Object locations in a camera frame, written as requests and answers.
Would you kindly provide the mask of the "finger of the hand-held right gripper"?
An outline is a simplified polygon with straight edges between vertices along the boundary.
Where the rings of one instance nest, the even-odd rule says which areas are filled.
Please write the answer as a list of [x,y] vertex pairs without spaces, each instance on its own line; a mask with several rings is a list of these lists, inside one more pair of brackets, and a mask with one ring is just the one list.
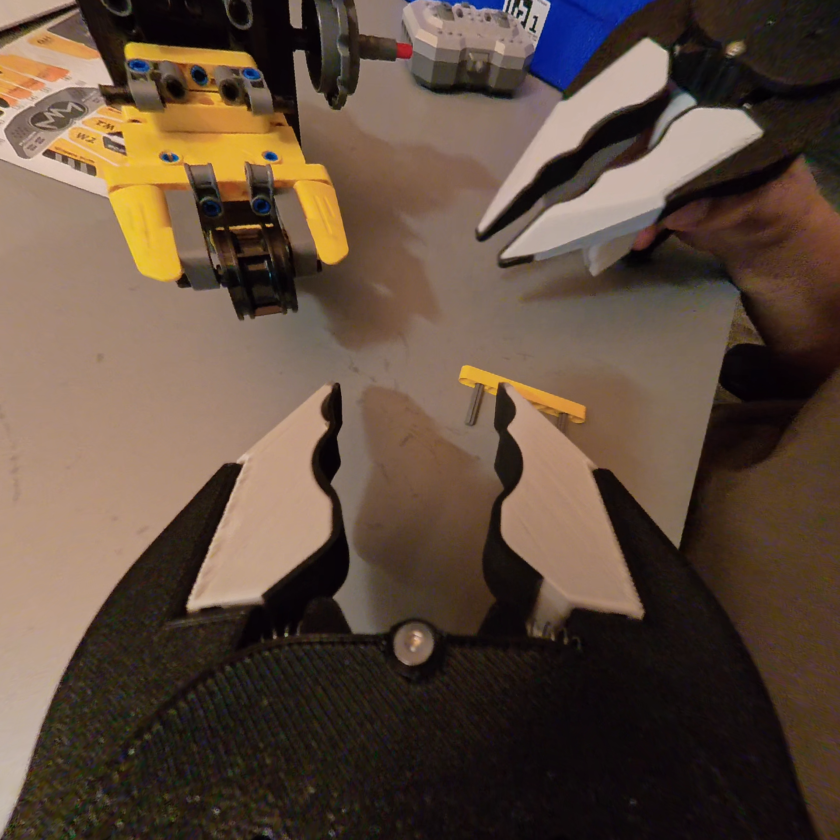
[[670,57],[644,38],[560,101],[502,183],[477,228],[488,239],[607,148],[633,142],[665,109]]
[[602,245],[653,224],[681,186],[763,136],[739,108],[691,108],[645,156],[604,172],[585,192],[543,210],[499,254],[500,266]]

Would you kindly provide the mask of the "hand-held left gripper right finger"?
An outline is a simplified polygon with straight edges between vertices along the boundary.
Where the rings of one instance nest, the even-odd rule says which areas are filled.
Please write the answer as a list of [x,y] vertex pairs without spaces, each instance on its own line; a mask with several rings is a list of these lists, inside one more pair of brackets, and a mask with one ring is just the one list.
[[482,571],[495,601],[484,636],[556,636],[575,609],[644,616],[595,466],[512,384],[494,420],[493,502]]

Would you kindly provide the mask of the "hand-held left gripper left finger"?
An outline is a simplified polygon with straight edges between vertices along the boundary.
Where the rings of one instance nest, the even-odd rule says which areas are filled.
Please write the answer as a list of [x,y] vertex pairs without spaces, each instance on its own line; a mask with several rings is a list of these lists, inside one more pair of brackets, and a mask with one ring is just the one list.
[[239,458],[189,613],[263,605],[296,621],[312,598],[339,591],[350,567],[332,485],[341,426],[340,385],[326,384]]

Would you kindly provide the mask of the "yellow thin toy beam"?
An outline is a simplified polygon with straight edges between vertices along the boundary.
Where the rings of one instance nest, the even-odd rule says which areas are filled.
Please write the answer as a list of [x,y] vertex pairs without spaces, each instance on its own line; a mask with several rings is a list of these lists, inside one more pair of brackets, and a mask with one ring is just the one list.
[[545,415],[558,418],[565,416],[573,424],[583,424],[586,419],[586,408],[582,404],[471,365],[464,365],[460,369],[458,381],[462,385],[479,389],[481,394],[493,396],[497,395],[500,384],[510,384]]

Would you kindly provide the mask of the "person's right forearm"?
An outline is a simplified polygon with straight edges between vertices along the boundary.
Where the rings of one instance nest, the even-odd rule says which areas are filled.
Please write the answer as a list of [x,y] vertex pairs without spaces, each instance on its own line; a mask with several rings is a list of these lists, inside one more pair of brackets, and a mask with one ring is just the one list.
[[839,360],[839,217],[806,163],[758,190],[737,226],[732,271],[764,343],[824,379]]

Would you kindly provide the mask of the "person's right hand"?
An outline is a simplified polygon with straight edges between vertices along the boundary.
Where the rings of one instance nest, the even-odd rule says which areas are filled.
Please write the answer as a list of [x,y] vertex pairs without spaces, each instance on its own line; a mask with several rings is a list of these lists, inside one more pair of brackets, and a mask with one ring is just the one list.
[[823,197],[805,159],[798,157],[778,178],[744,194],[704,197],[646,227],[631,254],[650,249],[661,234],[708,253],[727,267],[749,267],[782,245],[816,211]]

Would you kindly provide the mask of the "blue plastic storage bin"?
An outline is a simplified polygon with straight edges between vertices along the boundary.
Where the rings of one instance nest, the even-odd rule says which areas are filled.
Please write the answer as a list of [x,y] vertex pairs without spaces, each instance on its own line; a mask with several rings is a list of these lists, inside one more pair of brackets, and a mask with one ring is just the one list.
[[615,27],[647,1],[492,2],[519,21],[531,39],[531,73],[564,90]]

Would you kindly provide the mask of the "grey toy battery box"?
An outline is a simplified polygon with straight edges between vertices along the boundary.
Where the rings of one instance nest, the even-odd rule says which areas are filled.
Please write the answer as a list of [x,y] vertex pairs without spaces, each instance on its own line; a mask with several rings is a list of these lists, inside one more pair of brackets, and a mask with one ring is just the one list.
[[413,47],[409,70],[434,91],[511,96],[527,76],[534,53],[516,17],[468,2],[408,3],[402,29]]

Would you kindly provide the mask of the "yellow black toy brick model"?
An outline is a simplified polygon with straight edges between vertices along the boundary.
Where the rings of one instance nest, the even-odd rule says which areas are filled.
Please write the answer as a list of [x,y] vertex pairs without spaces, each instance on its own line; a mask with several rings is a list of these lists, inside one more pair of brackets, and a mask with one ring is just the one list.
[[240,319],[295,312],[295,281],[349,252],[336,192],[299,142],[294,55],[332,109],[362,60],[410,45],[362,35],[351,1],[80,1],[121,111],[125,160],[103,175],[139,272],[224,288]]

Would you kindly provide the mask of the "lego sticker sheet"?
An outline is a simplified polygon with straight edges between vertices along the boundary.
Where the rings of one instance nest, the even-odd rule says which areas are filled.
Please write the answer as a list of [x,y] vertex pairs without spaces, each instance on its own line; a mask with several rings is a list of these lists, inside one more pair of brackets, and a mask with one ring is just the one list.
[[3,161],[90,193],[125,163],[125,121],[104,101],[112,80],[73,9],[1,48]]

